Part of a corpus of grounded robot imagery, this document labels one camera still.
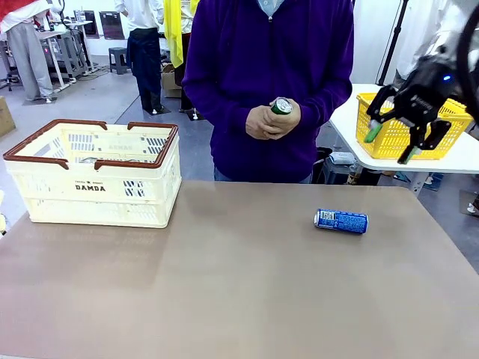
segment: yellow basket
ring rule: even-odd
[[[364,142],[366,135],[369,133],[368,124],[370,121],[366,111],[375,97],[376,93],[361,93],[358,95],[359,110],[356,138],[374,159],[399,159],[406,146],[409,145],[409,127],[398,120],[385,123],[372,144]],[[381,108],[381,114],[392,110],[393,107],[392,102],[386,101]],[[452,123],[451,129],[435,150],[423,151],[422,154],[416,155],[412,159],[442,159],[472,122],[472,117],[466,113],[466,107],[452,99],[449,99],[441,108],[439,116]],[[428,125],[427,135],[429,134],[430,126]]]

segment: floor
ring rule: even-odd
[[[185,114],[178,112],[178,99],[163,99],[171,113],[150,116],[141,110],[137,97],[135,79],[131,74],[117,76],[106,74],[89,82],[78,82],[59,94],[52,105],[27,106],[23,102],[22,88],[13,93],[0,90],[6,96],[10,111],[18,129],[0,140],[0,153],[10,149],[24,137],[55,118],[76,118],[104,120],[107,123],[126,124],[130,121],[175,123],[180,127],[181,171],[185,180],[213,180],[213,163],[210,155],[210,136],[213,130],[207,121],[192,122]],[[317,143],[333,147],[336,140],[334,129],[325,125]],[[347,150],[341,142],[339,148]],[[380,185],[402,185],[405,183],[383,177]],[[25,207],[13,181],[0,161],[0,189],[6,198],[0,210],[13,225],[24,213]],[[459,212],[459,191],[479,190],[479,179],[469,175],[448,174],[439,192],[424,189],[419,200],[439,222],[445,232],[454,240],[467,260],[479,273],[479,219]]]

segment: blue can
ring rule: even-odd
[[[327,230],[365,234],[369,218],[360,213],[318,209],[314,216],[314,225]]]

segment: sleeve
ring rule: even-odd
[[[189,42],[183,87],[193,105],[214,126],[245,131],[250,108],[242,108],[220,90],[216,77],[219,27],[216,0],[201,0],[196,10]]]
[[[115,11],[117,13],[123,13],[126,10],[124,0],[115,0]]]
[[[302,114],[299,128],[321,127],[353,92],[350,81],[354,53],[353,4],[350,0],[342,0],[338,6],[324,79],[316,93],[299,102]]]
[[[163,24],[165,22],[165,5],[163,0],[150,0],[150,8],[158,23]]]

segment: hand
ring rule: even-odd
[[[246,133],[257,140],[269,140],[269,135],[278,135],[283,129],[268,125],[268,111],[271,109],[267,106],[258,106],[253,108],[246,118]]]
[[[289,103],[293,106],[293,110],[290,114],[275,114],[271,111],[271,108],[268,108],[266,111],[266,124],[271,126],[273,129],[280,129],[281,131],[265,133],[265,136],[271,140],[278,140],[283,138],[285,135],[293,131],[296,126],[298,126],[299,121],[301,120],[301,108],[298,103],[293,99],[287,99]]]

